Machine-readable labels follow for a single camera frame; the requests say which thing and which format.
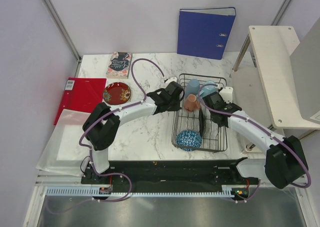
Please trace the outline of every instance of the blue patterned bowl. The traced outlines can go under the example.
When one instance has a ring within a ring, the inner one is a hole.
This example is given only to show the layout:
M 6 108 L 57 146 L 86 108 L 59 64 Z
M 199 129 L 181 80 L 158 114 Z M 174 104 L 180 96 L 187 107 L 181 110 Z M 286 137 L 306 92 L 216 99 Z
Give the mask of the blue patterned bowl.
M 180 146 L 190 146 L 194 148 L 199 148 L 202 144 L 202 138 L 198 132 L 194 130 L 183 130 L 176 137 L 176 143 Z M 195 151 L 191 148 L 181 148 L 184 151 Z

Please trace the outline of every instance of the dish rack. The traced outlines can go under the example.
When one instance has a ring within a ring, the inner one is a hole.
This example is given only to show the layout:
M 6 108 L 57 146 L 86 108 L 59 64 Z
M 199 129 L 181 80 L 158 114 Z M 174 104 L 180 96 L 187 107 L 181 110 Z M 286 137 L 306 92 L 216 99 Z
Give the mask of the dish rack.
M 216 76 L 206 76 L 206 75 L 198 75 L 198 74 L 189 74 L 182 73 L 179 75 L 178 83 L 185 90 L 187 84 L 190 80 L 196 79 L 200 82 L 200 86 L 202 86 L 206 81 L 214 81 L 216 84 L 220 84 L 222 86 L 227 85 L 227 80 L 223 77 Z M 179 111 L 174 112 L 173 117 L 173 127 L 172 127 L 172 135 L 171 142 L 172 144 L 181 149 L 191 149 L 197 151 L 208 151 L 208 152 L 223 152 L 228 148 L 228 139 L 227 139 L 227 128 L 226 127 L 218 127 L 218 125 L 211 121 L 210 112 L 201 104 L 201 109 L 204 115 L 204 134 L 202 136 L 202 143 L 199 148 L 191 147 L 191 146 L 183 146 L 176 143 L 177 135 L 184 130 L 194 130 L 196 132 L 200 132 L 200 122 L 199 122 L 199 111 L 189 112 L 186 111 L 184 106 L 185 99 L 182 100 Z

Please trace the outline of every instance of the floral book cover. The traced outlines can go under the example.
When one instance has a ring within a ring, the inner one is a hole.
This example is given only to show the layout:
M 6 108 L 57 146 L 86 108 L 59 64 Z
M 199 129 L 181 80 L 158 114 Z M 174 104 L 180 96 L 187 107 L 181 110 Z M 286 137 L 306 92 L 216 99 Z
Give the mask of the floral book cover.
M 128 79 L 132 53 L 113 52 L 110 58 L 106 77 L 110 79 Z

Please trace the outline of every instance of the book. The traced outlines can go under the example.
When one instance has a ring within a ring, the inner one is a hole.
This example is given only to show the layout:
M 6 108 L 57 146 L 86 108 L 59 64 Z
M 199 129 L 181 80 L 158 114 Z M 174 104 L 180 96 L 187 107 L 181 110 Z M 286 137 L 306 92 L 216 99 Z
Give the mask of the book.
M 236 9 L 181 9 L 177 54 L 221 60 L 236 18 Z
M 64 109 L 91 113 L 103 101 L 106 78 L 69 78 L 66 82 L 54 125 Z
M 110 58 L 106 77 L 110 79 L 128 79 L 132 53 L 113 52 Z

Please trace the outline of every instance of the orange mug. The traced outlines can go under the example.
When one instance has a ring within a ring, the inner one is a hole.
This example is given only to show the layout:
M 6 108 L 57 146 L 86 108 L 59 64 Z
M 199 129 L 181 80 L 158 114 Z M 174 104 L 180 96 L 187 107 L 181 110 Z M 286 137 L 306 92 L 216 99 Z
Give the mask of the orange mug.
M 201 108 L 200 103 L 197 101 L 197 96 L 194 94 L 189 94 L 186 100 L 183 103 L 183 107 L 186 111 L 198 111 Z

